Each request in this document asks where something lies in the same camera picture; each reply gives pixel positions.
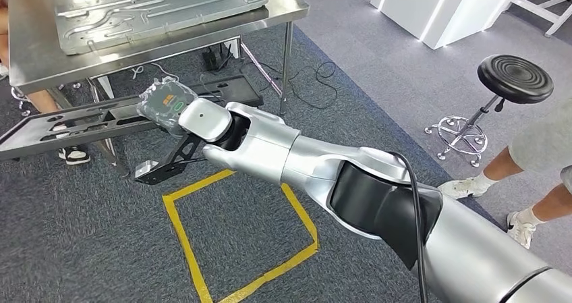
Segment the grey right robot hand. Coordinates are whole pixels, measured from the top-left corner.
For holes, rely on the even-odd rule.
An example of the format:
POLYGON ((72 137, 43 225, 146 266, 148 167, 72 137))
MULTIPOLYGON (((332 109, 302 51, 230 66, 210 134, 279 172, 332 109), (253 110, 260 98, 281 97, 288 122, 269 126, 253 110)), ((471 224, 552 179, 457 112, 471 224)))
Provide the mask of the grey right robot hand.
POLYGON ((179 125, 178 119, 182 111, 198 95, 188 86, 175 78, 165 77, 154 82, 142 94, 136 105, 137 113, 164 129, 176 138, 181 138, 187 132, 179 125))

